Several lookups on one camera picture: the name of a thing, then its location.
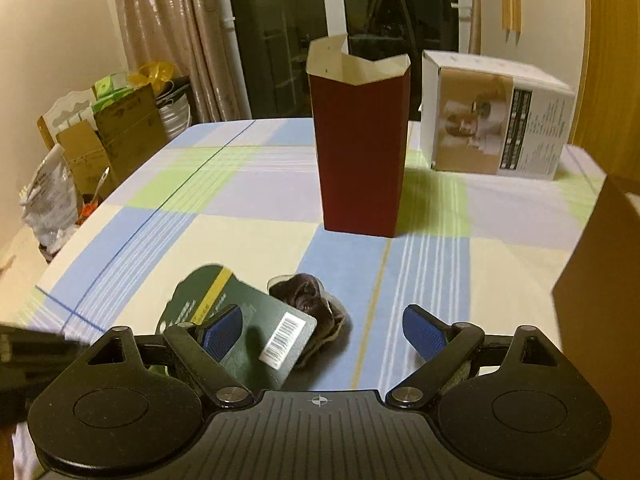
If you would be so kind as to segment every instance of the plaid tablecloth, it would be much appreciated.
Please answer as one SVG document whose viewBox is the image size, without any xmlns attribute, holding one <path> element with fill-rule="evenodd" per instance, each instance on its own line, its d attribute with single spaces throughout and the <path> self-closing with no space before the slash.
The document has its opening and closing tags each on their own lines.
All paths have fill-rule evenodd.
<svg viewBox="0 0 640 480">
<path fill-rule="evenodd" d="M 401 330 L 409 303 L 488 333 L 534 324 L 559 342 L 550 290 L 603 173 L 575 147 L 552 182 L 434 172 L 419 131 L 410 123 L 400 234 L 386 239 L 322 227 L 311 119 L 194 126 L 82 226 L 22 322 L 89 341 L 114 324 L 153 333 L 177 283 L 217 263 L 261 290 L 311 273 L 347 309 L 348 337 L 298 387 L 386 392 L 418 364 Z"/>
</svg>

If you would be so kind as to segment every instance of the circular pad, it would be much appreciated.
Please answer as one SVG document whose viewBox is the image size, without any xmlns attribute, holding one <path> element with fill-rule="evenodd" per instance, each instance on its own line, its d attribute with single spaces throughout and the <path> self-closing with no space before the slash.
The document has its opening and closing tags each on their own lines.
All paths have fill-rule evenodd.
<svg viewBox="0 0 640 480">
<path fill-rule="evenodd" d="M 82 396 L 74 406 L 80 422 L 92 428 L 120 428 L 146 413 L 146 397 L 128 388 L 105 388 Z"/>
<path fill-rule="evenodd" d="M 450 389 L 437 420 L 466 462 L 516 478 L 555 478 L 587 468 L 602 452 L 610 427 L 604 403 L 581 384 L 519 380 L 500 371 Z"/>
<path fill-rule="evenodd" d="M 494 415 L 508 428 L 524 433 L 544 433 L 566 419 L 562 401 L 543 392 L 519 390 L 494 400 Z"/>
</svg>

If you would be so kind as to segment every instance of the glass door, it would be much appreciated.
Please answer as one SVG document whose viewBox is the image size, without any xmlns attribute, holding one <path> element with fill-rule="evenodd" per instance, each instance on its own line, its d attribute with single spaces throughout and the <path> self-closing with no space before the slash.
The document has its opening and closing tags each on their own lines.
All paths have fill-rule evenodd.
<svg viewBox="0 0 640 480">
<path fill-rule="evenodd" d="M 421 52 L 458 50 L 458 0 L 230 0 L 241 73 L 254 118 L 311 115 L 305 72 L 312 40 L 347 34 L 350 54 L 408 54 L 411 117 L 421 101 Z"/>
</svg>

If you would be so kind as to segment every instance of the yellow stripe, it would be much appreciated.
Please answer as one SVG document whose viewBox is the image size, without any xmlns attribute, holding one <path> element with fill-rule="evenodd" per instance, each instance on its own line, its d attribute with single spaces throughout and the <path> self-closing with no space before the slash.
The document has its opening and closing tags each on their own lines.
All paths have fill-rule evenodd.
<svg viewBox="0 0 640 480">
<path fill-rule="evenodd" d="M 380 296 L 380 288 L 382 287 L 382 278 L 385 275 L 386 259 L 389 256 L 391 249 L 392 239 L 386 241 L 385 252 L 382 254 L 382 262 L 378 269 L 378 275 L 376 276 L 376 283 L 373 286 L 373 294 L 371 295 L 371 301 L 369 301 L 369 311 L 367 312 L 367 320 L 364 324 L 364 332 L 362 333 L 362 342 L 360 343 L 360 350 L 358 351 L 358 360 L 356 361 L 356 368 L 353 371 L 353 378 L 351 379 L 351 389 L 356 390 L 358 383 L 360 382 L 360 374 L 362 373 L 362 363 L 364 362 L 364 355 L 367 353 L 367 344 L 369 342 L 369 332 L 371 331 L 371 325 L 373 325 L 374 314 L 376 313 L 376 305 L 378 304 L 378 297 Z"/>
<path fill-rule="evenodd" d="M 226 285 L 226 282 L 229 281 L 229 278 L 231 278 L 231 270 L 226 267 L 222 267 L 222 270 L 220 270 L 216 279 L 213 280 L 213 284 L 209 287 L 205 297 L 202 298 L 196 312 L 191 316 L 191 322 L 194 322 L 196 325 L 200 325 L 204 321 L 209 310 L 211 310 L 213 303 L 216 301 L 223 287 Z"/>
</svg>

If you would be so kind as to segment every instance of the barcode label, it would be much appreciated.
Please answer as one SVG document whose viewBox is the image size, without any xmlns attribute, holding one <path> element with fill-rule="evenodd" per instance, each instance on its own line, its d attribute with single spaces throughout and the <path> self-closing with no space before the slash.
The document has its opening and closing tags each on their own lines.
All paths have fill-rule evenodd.
<svg viewBox="0 0 640 480">
<path fill-rule="evenodd" d="M 305 321 L 288 312 L 282 316 L 276 330 L 264 346 L 260 354 L 260 361 L 274 370 L 280 370 L 284 359 L 287 358 L 300 332 L 305 327 Z"/>
</svg>

